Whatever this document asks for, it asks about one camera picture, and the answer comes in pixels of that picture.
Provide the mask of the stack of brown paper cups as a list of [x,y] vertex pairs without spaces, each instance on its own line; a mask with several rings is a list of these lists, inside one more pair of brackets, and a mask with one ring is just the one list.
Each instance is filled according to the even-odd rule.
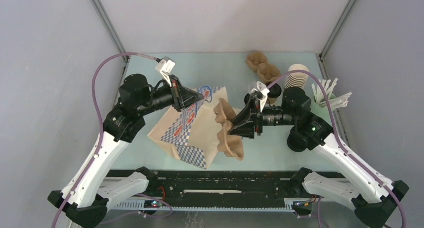
[[[308,67],[303,64],[293,64],[289,67],[289,71],[309,71]],[[304,88],[306,85],[306,82],[308,80],[309,75],[303,72],[295,72],[290,73],[287,76],[284,88],[290,88],[290,87],[300,87]]]

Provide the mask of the green straw holder cup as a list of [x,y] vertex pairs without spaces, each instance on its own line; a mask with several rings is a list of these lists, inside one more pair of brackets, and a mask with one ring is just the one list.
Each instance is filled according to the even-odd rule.
[[331,121],[331,118],[330,118],[330,113],[328,111],[327,105],[324,104],[324,107],[321,107],[320,104],[317,104],[315,95],[313,95],[313,97],[312,97],[312,102],[311,102],[310,108],[311,108],[311,112],[313,114],[324,119],[328,124],[332,125],[332,121]]

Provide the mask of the blue checkered paper bag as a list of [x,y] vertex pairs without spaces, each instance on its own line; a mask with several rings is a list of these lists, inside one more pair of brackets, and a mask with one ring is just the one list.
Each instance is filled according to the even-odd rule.
[[219,98],[228,101],[225,86],[202,86],[197,92],[204,99],[178,112],[170,107],[148,137],[169,156],[201,169],[207,169],[219,153],[214,107]]

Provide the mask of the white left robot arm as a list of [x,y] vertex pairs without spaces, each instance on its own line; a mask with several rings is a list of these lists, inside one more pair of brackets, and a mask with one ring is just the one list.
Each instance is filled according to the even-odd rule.
[[145,126],[145,116],[166,107],[182,111],[201,101],[203,94],[185,87],[175,75],[151,85],[145,75],[125,78],[118,103],[102,122],[97,143],[72,181],[52,191],[48,200],[81,227],[98,226],[122,201],[143,193],[156,194],[158,182],[147,168],[113,185],[102,187],[112,165]]

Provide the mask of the stack of black lids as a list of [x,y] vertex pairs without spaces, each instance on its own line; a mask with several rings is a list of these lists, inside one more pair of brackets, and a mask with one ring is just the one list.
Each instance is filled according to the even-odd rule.
[[297,133],[291,133],[287,139],[288,147],[294,152],[303,152],[307,149],[308,141]]

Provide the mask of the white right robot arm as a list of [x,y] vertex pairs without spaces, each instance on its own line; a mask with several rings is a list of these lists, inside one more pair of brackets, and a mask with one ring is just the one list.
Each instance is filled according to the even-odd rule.
[[311,112],[311,99],[298,87],[287,88],[280,106],[264,107],[265,90],[253,89],[245,107],[231,119],[230,135],[254,138],[265,126],[291,127],[288,147],[295,152],[310,150],[330,162],[348,179],[341,183],[308,169],[300,169],[292,178],[291,191],[303,197],[307,193],[329,198],[349,209],[368,227],[386,227],[387,221],[409,190],[401,181],[392,181],[377,172],[341,140],[334,128]]

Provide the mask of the black plastic cup lid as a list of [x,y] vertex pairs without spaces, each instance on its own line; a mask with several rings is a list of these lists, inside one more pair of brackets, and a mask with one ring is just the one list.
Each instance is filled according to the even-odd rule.
[[283,93],[283,89],[278,83],[275,83],[273,86],[271,86],[268,89],[269,89],[269,93],[268,93],[269,98],[278,98]]

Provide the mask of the brown paper cup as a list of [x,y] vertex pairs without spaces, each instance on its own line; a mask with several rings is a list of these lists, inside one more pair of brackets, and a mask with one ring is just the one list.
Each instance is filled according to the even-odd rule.
[[278,97],[281,96],[282,92],[283,89],[281,88],[281,86],[278,83],[274,84],[272,87],[269,88],[267,103],[269,105],[273,105],[277,101]]

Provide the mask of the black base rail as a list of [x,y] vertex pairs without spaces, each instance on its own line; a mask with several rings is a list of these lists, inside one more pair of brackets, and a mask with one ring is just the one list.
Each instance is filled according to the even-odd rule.
[[153,171],[112,170],[109,178],[129,180],[128,194],[113,186],[95,193],[88,210],[107,212],[119,203],[143,193],[164,198],[173,208],[188,209],[284,209],[289,198],[323,196],[350,209],[379,203],[382,196],[370,199],[353,183],[338,182],[334,172],[316,173],[302,168],[297,172],[247,171]]

